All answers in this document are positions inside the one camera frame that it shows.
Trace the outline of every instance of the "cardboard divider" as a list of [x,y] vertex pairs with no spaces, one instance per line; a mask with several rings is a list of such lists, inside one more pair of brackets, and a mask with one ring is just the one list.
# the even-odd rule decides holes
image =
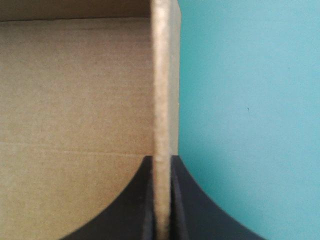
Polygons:
[[157,237],[168,236],[181,13],[177,0],[151,3],[0,2],[1,240],[73,232],[146,155]]

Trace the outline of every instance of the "teal wall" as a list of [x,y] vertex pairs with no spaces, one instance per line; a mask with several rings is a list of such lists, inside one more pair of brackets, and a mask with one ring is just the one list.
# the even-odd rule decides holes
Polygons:
[[269,240],[320,240],[320,1],[180,0],[179,154]]

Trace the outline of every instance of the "corrugated cardboard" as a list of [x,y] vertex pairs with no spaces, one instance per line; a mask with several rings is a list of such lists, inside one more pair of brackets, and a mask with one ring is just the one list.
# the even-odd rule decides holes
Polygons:
[[153,153],[148,18],[0,23],[0,239],[58,239]]
[[[154,155],[165,239],[178,150],[178,2],[154,0],[152,24],[137,17],[149,15],[144,0],[0,6],[0,239],[76,230],[119,195],[145,155]],[[86,17],[99,19],[69,19]],[[58,18],[68,20],[30,21]]]
[[170,156],[178,154],[181,12],[176,0],[152,1],[154,59],[154,210],[157,239],[168,238]]

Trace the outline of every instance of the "black plastic piece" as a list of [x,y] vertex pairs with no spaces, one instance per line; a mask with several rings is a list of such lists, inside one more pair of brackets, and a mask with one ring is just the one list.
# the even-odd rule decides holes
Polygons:
[[172,240],[263,240],[217,206],[179,156],[171,159]]
[[152,157],[146,156],[123,192],[98,216],[62,240],[153,240]]

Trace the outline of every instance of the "cardboard flap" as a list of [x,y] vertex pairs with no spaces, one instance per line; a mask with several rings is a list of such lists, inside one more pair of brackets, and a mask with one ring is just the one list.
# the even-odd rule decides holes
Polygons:
[[0,1],[0,21],[148,16],[150,0]]

